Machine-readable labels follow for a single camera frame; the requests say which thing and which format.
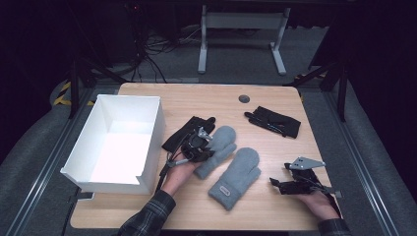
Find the mitten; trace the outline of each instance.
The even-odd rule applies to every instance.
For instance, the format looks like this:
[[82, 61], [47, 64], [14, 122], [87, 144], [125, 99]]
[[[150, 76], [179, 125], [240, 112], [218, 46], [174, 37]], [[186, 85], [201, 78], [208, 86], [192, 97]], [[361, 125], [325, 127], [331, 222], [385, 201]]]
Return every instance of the mitten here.
[[214, 155], [194, 171], [197, 177], [206, 179], [213, 169], [236, 149], [235, 140], [236, 132], [232, 127], [222, 126], [218, 128], [207, 145], [207, 148], [214, 151]]
[[259, 155], [255, 150], [249, 147], [240, 148], [226, 171], [208, 191], [208, 195], [227, 210], [233, 209], [237, 201], [261, 175], [261, 170], [258, 168], [259, 161]]

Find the hand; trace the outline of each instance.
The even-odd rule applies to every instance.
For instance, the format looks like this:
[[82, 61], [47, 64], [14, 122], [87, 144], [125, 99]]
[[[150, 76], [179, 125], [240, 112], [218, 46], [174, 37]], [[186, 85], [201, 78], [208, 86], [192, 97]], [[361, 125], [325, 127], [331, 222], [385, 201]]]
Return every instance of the hand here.
[[320, 220], [340, 218], [336, 210], [331, 206], [328, 197], [320, 191], [309, 195], [295, 195], [297, 199], [307, 205], [310, 211]]
[[[185, 159], [185, 156], [182, 153], [179, 153], [175, 158], [176, 161], [182, 159]], [[165, 182], [160, 189], [174, 197], [178, 189], [190, 179], [194, 170], [201, 164], [201, 162], [188, 161], [184, 164], [170, 168], [166, 174]]]

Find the plaid sleeve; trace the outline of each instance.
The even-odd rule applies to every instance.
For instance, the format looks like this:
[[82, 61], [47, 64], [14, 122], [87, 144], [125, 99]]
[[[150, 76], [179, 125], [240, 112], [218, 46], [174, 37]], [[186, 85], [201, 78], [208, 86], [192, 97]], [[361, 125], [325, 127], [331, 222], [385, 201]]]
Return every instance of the plaid sleeve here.
[[322, 236], [350, 236], [346, 222], [341, 218], [328, 219], [319, 223], [319, 231]]
[[168, 215], [175, 208], [170, 195], [158, 191], [149, 202], [129, 218], [119, 229], [118, 236], [158, 235]]

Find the glove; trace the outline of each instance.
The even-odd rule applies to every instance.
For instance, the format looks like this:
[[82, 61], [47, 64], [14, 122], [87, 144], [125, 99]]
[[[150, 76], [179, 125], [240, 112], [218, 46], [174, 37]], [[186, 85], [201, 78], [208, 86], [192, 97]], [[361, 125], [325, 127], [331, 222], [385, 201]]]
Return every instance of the glove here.
[[212, 136], [212, 141], [207, 145], [207, 148], [214, 151], [214, 155], [194, 171], [197, 177], [206, 179], [213, 169], [236, 149], [235, 140], [236, 132], [233, 128], [230, 126], [218, 128]]
[[300, 124], [298, 120], [278, 114], [264, 107], [258, 106], [254, 113], [245, 112], [249, 117], [249, 122], [262, 128], [281, 134], [283, 137], [289, 136], [297, 138]]
[[259, 155], [255, 150], [249, 147], [240, 148], [226, 171], [208, 191], [208, 195], [227, 210], [233, 209], [250, 185], [261, 175], [259, 161]]
[[208, 134], [211, 133], [215, 127], [214, 122], [214, 117], [204, 120], [200, 117], [193, 116], [181, 129], [168, 138], [168, 140], [162, 145], [162, 148], [169, 152], [174, 152], [175, 149], [181, 145], [184, 137], [186, 137], [187, 134], [192, 133], [195, 129], [203, 127]]

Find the white box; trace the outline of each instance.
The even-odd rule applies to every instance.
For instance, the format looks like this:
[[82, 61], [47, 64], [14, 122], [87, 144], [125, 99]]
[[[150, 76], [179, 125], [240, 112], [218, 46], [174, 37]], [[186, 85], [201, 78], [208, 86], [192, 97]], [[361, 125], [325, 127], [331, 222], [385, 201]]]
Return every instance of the white box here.
[[164, 130], [160, 97], [100, 94], [61, 173], [86, 192], [150, 195]]

